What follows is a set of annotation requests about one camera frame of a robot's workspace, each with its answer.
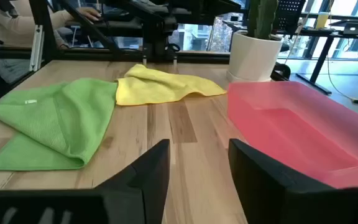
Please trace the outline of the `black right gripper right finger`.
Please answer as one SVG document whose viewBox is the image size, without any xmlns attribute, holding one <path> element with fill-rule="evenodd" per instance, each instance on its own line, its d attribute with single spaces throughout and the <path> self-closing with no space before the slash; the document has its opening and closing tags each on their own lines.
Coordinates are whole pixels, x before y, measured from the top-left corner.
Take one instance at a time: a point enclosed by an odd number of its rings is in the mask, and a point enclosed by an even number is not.
<svg viewBox="0 0 358 224">
<path fill-rule="evenodd" d="M 358 223 L 358 187 L 335 189 L 239 139 L 228 159 L 248 223 Z"/>
</svg>

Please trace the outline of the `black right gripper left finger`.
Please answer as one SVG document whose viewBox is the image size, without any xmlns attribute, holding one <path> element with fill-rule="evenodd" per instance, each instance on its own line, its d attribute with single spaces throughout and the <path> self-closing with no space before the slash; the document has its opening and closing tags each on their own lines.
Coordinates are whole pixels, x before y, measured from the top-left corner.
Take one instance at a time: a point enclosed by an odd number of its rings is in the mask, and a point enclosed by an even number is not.
<svg viewBox="0 0 358 224">
<path fill-rule="evenodd" d="M 0 223 L 161 223 L 169 179 L 163 139 L 90 189 L 0 190 Z"/>
</svg>

